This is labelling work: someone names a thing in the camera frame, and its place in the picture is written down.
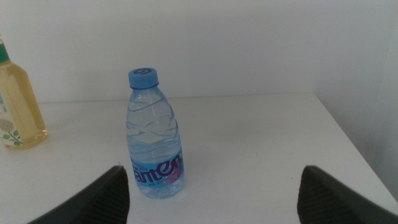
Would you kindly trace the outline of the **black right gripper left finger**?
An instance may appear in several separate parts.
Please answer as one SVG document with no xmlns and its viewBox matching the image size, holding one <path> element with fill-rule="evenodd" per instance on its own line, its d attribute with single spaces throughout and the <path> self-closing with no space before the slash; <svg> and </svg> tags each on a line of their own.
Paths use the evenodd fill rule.
<svg viewBox="0 0 398 224">
<path fill-rule="evenodd" d="M 130 207 L 129 184 L 123 166 L 102 176 L 32 223 L 126 223 Z"/>
</svg>

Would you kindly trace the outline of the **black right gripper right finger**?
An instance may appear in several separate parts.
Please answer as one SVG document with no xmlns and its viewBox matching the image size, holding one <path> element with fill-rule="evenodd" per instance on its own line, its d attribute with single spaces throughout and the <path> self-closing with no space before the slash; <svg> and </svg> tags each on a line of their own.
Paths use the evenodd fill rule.
<svg viewBox="0 0 398 224">
<path fill-rule="evenodd" d="M 397 215 L 355 192 L 317 166 L 305 166 L 298 193 L 301 223 L 397 224 Z"/>
</svg>

